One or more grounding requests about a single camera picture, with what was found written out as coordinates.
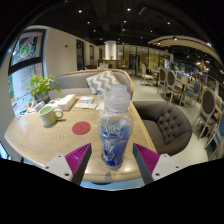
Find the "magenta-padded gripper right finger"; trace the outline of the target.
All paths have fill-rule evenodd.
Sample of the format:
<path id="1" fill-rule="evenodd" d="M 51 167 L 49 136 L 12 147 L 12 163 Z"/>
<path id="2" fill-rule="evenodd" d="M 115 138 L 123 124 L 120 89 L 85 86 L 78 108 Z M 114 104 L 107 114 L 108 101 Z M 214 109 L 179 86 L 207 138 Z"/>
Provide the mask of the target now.
<path id="1" fill-rule="evenodd" d="M 181 169 L 168 154 L 159 155 L 136 143 L 133 144 L 133 155 L 145 185 Z"/>

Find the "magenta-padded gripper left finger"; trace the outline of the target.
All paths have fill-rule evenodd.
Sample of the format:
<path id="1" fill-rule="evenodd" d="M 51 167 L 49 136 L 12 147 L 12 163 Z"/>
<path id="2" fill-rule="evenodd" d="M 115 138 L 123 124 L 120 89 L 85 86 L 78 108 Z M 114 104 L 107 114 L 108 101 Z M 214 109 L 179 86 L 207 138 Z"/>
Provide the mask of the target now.
<path id="1" fill-rule="evenodd" d="M 92 153 L 91 144 L 81 146 L 67 155 L 56 155 L 44 170 L 79 185 Z"/>

